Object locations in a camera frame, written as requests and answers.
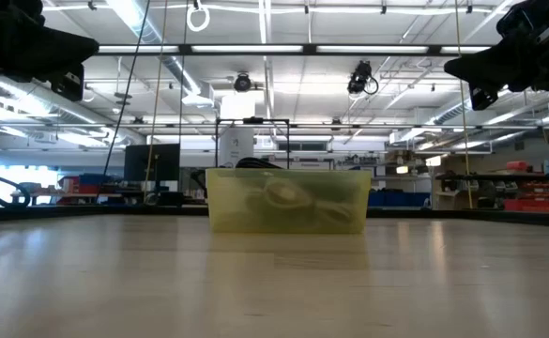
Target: hanging rope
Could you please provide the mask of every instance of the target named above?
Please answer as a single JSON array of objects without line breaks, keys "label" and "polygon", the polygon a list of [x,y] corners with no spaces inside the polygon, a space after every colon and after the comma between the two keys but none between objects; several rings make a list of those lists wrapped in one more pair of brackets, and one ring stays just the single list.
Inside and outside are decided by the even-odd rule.
[{"label": "hanging rope", "polygon": [[[462,57],[462,37],[460,36],[460,10],[458,0],[455,2],[455,31],[458,37],[458,55]],[[464,82],[460,80],[460,93],[462,94],[462,124],[464,126],[464,146],[465,146],[465,173],[470,175],[470,159],[468,156],[468,131],[465,128],[465,94],[464,94]],[[470,188],[470,181],[467,180],[465,185],[468,187],[468,202],[470,208],[473,208],[472,204],[472,189]]]},{"label": "hanging rope", "polygon": [[[168,0],[165,0],[165,6],[168,7]],[[168,11],[163,11],[163,28],[161,29],[162,34],[165,36],[165,29],[168,24]],[[161,48],[160,48],[160,60],[163,57],[163,46],[165,44],[165,38],[161,40]],[[153,140],[154,140],[154,133],[155,133],[155,121],[158,117],[158,105],[160,102],[160,85],[161,85],[161,68],[163,66],[163,63],[160,62],[160,65],[158,67],[158,87],[155,91],[155,105],[153,107],[153,123],[151,124],[151,141],[149,142],[149,161],[146,165],[146,176],[145,176],[145,195],[143,197],[143,201],[146,202],[146,197],[148,194],[147,186],[149,182],[149,175],[151,173],[151,164],[153,161]]]}]

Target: storage rack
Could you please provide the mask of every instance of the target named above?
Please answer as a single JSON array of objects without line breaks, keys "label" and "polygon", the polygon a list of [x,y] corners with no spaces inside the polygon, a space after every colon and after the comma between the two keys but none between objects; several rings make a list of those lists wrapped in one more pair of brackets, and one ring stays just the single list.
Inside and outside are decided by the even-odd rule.
[{"label": "storage rack", "polygon": [[549,212],[549,175],[470,175],[436,177],[438,180],[459,180],[462,182],[492,181],[514,182],[517,193],[514,199],[504,201],[508,211]]}]

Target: shelf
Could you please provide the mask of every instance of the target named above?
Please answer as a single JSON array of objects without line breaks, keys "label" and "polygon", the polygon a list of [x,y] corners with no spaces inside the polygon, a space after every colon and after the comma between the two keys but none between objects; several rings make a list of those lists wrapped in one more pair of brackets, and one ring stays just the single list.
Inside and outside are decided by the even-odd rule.
[{"label": "shelf", "polygon": [[435,192],[435,195],[437,196],[448,196],[448,197],[455,197],[462,191],[456,191],[456,192]]},{"label": "shelf", "polygon": [[549,175],[440,175],[439,180],[541,181],[549,182]]},{"label": "shelf", "polygon": [[417,181],[417,180],[431,180],[430,177],[374,177],[372,178],[372,182],[376,181],[388,181],[388,180],[399,180],[399,181]]}]

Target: motion capture camera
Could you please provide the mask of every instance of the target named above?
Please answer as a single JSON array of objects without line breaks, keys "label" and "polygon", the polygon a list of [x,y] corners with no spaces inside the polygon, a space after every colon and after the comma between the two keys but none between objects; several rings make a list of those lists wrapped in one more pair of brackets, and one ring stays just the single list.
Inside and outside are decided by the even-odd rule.
[{"label": "motion capture camera", "polygon": [[83,98],[82,63],[99,50],[91,38],[44,27],[40,0],[0,0],[0,76],[33,79],[72,101]]},{"label": "motion capture camera", "polygon": [[[369,91],[370,84],[376,85],[374,91]],[[351,74],[347,91],[350,95],[360,95],[366,93],[368,95],[374,95],[378,92],[378,82],[372,76],[372,67],[370,61],[359,61],[356,70]]]},{"label": "motion capture camera", "polygon": [[549,0],[513,6],[496,30],[503,38],[496,46],[445,65],[445,72],[468,82],[476,111],[495,103],[505,86],[549,91]]},{"label": "motion capture camera", "polygon": [[235,90],[239,93],[246,93],[252,89],[252,80],[248,73],[239,73],[235,81]]}]

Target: black machine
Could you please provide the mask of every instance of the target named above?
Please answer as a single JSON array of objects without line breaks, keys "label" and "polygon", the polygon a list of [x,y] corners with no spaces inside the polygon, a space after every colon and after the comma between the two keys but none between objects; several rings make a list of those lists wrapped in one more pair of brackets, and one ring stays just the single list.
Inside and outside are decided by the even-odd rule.
[{"label": "black machine", "polygon": [[180,145],[153,145],[151,146],[127,146],[124,159],[124,179],[127,181],[145,181],[146,169],[149,166],[149,152],[151,153],[151,165],[149,169],[149,181],[155,181],[155,190],[152,194],[157,200],[153,203],[160,206],[181,207],[185,201],[182,192],[167,192],[162,188],[161,181],[180,179]]},{"label": "black machine", "polygon": [[[151,146],[127,146],[124,159],[124,179],[145,181]],[[180,145],[153,145],[151,150],[150,181],[179,180]]]},{"label": "black machine", "polygon": [[0,0],[0,76],[50,82],[69,100],[84,92],[82,63],[99,50],[91,38],[44,27],[41,0]]},{"label": "black machine", "polygon": [[445,65],[445,72],[469,83],[477,111],[495,103],[506,85],[512,92],[549,91],[549,0],[513,6],[496,29],[503,38],[499,44]]}]

